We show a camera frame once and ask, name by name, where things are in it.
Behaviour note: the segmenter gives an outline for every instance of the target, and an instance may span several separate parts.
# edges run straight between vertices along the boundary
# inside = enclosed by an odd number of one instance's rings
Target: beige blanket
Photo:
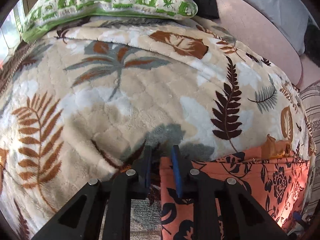
[[[270,134],[313,156],[287,76],[196,20],[110,26],[96,17],[49,32],[5,66],[0,209],[18,235],[31,238],[90,178],[110,179],[144,145],[159,156],[178,144],[186,157],[210,161]],[[159,202],[152,223],[148,201],[142,206],[133,204],[132,237],[160,238]]]

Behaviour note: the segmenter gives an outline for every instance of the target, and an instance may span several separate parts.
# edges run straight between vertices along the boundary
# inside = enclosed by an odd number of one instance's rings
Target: leaf-patterned blanket
[[[151,145],[211,161],[265,142],[315,151],[287,76],[213,22],[82,19],[4,66],[0,209],[31,238],[90,178],[110,179]],[[159,187],[132,202],[132,237],[160,238]]]

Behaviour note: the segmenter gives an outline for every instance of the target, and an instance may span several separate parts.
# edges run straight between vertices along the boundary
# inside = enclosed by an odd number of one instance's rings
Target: checkered pillow
[[[193,17],[192,0],[38,0],[22,27],[22,38],[31,42],[54,26],[90,15],[170,18]]]

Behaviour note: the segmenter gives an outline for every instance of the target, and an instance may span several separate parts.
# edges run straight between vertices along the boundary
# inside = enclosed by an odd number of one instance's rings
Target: silver bolt
[[[190,174],[191,175],[199,175],[200,171],[198,169],[191,169]]]
[[[96,185],[98,183],[98,179],[89,179],[88,183],[90,186]]]
[[[134,174],[136,174],[136,171],[133,169],[130,169],[130,170],[127,170],[125,174],[127,174],[128,176],[133,176]]]
[[[236,179],[234,179],[234,178],[227,178],[227,182],[228,182],[228,184],[230,184],[230,185],[234,185],[234,184],[237,183]]]

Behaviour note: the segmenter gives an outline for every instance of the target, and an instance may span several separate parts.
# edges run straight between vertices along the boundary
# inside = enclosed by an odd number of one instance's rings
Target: floral print fabric
[[[212,162],[192,161],[193,167],[211,178],[233,177],[250,192],[285,232],[294,226],[292,214],[301,212],[307,184],[309,161],[295,156],[262,160],[265,145],[231,154]],[[164,240],[192,239],[193,200],[178,198],[172,163],[161,158],[162,236]],[[223,223],[220,222],[223,239]]]

